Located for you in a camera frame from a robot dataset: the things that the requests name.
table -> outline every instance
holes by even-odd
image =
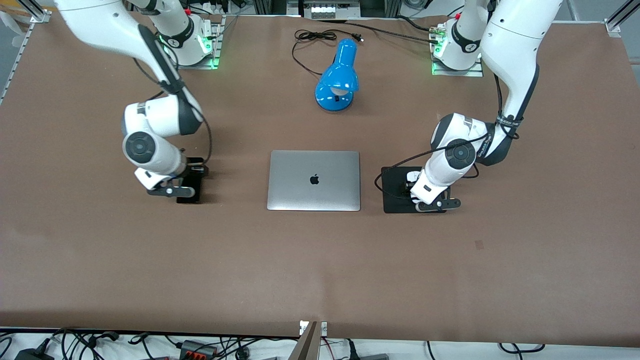
[[[365,38],[343,113],[291,59],[296,29],[331,27]],[[443,215],[384,214],[372,182],[440,117],[491,121],[488,69],[432,76],[424,44],[290,17],[225,35],[218,70],[182,72],[214,156],[205,203],[180,206],[148,196],[120,147],[124,106],[155,85],[57,15],[36,27],[0,107],[1,325],[295,336],[324,320],[337,338],[640,346],[640,90],[603,25],[551,27],[522,138]],[[297,56],[322,70],[334,46]],[[171,141],[206,152],[204,128]],[[360,151],[362,210],[266,210],[273,149]]]

blue lamp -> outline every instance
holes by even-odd
[[[341,40],[333,64],[325,70],[316,86],[316,101],[328,111],[346,109],[358,91],[358,74],[353,70],[358,46],[350,38]]]

laptop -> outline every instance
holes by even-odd
[[[360,210],[359,153],[272,151],[267,209]]]

